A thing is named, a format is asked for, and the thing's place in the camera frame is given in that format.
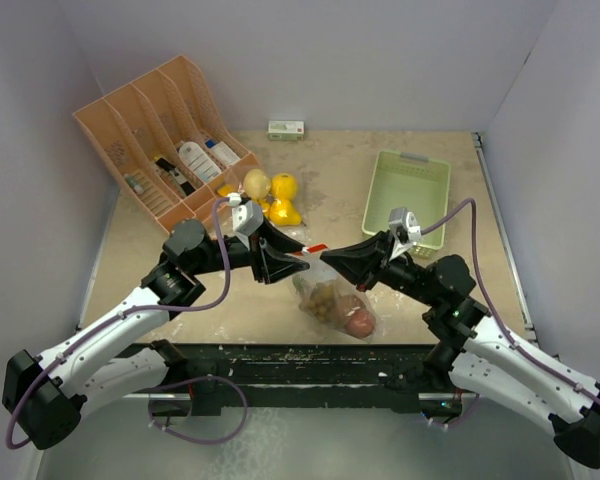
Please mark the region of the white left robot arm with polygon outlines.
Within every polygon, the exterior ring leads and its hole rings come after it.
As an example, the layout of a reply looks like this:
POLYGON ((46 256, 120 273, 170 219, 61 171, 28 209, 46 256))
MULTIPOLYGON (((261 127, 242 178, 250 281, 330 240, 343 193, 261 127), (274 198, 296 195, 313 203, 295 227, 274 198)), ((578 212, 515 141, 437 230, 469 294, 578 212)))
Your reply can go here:
POLYGON ((220 381, 194 373, 170 342, 159 340, 125 357, 139 337, 181 313, 219 306, 231 272, 248 267, 273 284, 307 269, 305 246, 268 220, 238 214, 231 236, 209 236, 195 219, 179 222, 163 243, 158 264, 119 305, 69 339, 33 355, 13 355, 6 366, 2 404, 10 418, 5 444, 45 450, 64 440, 88 414, 141 390, 174 392, 191 383, 220 381))

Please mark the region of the clear zip bag brown food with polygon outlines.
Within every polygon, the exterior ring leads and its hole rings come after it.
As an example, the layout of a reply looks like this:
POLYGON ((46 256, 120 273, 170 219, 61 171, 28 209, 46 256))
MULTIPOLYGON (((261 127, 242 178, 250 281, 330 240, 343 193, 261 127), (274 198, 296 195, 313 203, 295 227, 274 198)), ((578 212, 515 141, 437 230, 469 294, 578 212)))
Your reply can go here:
POLYGON ((322 326, 369 341, 376 332, 376 314, 364 293, 321 260, 327 249, 319 244, 299 253, 309 265, 291 277, 299 309, 322 326))

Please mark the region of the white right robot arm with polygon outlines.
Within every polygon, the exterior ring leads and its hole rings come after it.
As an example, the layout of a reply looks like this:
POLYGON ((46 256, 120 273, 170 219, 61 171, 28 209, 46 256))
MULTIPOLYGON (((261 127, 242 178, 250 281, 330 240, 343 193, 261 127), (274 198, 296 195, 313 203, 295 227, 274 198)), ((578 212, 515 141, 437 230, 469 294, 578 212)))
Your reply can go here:
POLYGON ((424 369, 432 389, 455 385, 497 402, 552 434, 575 462, 600 468, 600 380, 546 354, 472 298, 476 282, 462 257, 421 266, 381 232, 320 259, 361 292, 381 283, 428 306, 422 318, 439 341, 424 369))

